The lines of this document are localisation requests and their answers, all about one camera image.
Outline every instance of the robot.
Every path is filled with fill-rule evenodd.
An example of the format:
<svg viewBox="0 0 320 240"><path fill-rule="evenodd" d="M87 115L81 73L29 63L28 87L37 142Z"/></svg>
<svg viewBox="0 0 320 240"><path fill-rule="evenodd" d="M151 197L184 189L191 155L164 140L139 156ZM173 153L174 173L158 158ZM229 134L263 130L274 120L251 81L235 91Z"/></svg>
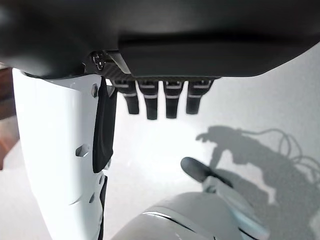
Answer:
<svg viewBox="0 0 320 240"><path fill-rule="evenodd" d="M163 82L175 119L188 82L197 114L214 80L263 74L319 41L313 0L0 0L0 61L15 68L25 165L52 239L103 239L118 91L138 114L138 87L155 120ZM203 192L148 208L115 240L268 239L228 179L190 157L181 167Z"/></svg>

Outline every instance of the black panel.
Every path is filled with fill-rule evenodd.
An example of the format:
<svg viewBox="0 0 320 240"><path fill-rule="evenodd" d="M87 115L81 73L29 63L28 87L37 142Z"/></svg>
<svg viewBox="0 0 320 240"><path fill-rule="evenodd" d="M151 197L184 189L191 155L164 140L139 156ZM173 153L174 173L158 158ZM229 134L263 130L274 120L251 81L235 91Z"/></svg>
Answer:
<svg viewBox="0 0 320 240"><path fill-rule="evenodd" d="M252 46L239 45L244 38L253 39ZM283 44L270 44L274 40ZM125 50L132 41L157 44L137 57L137 49ZM165 54L162 41L170 43ZM319 41L319 0L0 0L0 62L39 77L79 73L91 52L117 51L119 43L136 76L251 76ZM177 43L183 46L175 49ZM165 65L146 71L150 57L148 66ZM163 59L182 63L169 67Z"/></svg>
<svg viewBox="0 0 320 240"><path fill-rule="evenodd" d="M105 200L106 200L106 190L107 190L107 182L108 182L108 177L104 177L104 184L102 186L101 192L100 192L100 202L102 205L102 221L100 225L100 232L98 236L98 240L103 240L104 238L104 213L105 213Z"/></svg>
<svg viewBox="0 0 320 240"><path fill-rule="evenodd" d="M99 173L110 161L113 155L117 90L111 96L108 95L108 88L104 77L101 78L101 85L98 90L98 105L95 117L92 167L94 173Z"/></svg>
<svg viewBox="0 0 320 240"><path fill-rule="evenodd" d="M225 40L124 43L120 52L135 77L251 77L302 54L312 42Z"/></svg>

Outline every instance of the metal bolt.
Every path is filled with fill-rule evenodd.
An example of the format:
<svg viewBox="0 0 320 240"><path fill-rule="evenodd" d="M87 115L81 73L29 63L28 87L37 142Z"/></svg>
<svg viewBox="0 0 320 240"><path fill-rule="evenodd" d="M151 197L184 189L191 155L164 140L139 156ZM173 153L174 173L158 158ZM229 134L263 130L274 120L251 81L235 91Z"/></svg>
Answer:
<svg viewBox="0 0 320 240"><path fill-rule="evenodd" d="M98 85L96 83L92 85L91 95L94 98L98 97Z"/></svg>

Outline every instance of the white floor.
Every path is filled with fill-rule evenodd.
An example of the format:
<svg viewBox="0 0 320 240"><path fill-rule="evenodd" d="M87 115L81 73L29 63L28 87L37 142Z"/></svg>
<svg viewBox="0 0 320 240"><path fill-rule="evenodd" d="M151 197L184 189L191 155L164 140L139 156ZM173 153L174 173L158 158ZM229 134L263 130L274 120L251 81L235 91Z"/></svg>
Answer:
<svg viewBox="0 0 320 240"><path fill-rule="evenodd" d="M142 98L141 114L128 115L119 95L104 239L161 199L200 191L180 169L180 160L191 156L209 164L216 146L226 151L211 164L216 161L221 174L250 200L269 225L272 240L320 239L319 63L320 45L262 76L219 79L202 98L196 116L185 114L184 91L176 120L165 118L163 95L156 121L146 120ZM302 154L291 138L283 141L279 153L283 134L278 131L252 135L238 129L281 130L294 136L302 154L310 157L293 158ZM196 140L200 134L208 141ZM0 240L22 239L51 238L18 143L0 172Z"/></svg>

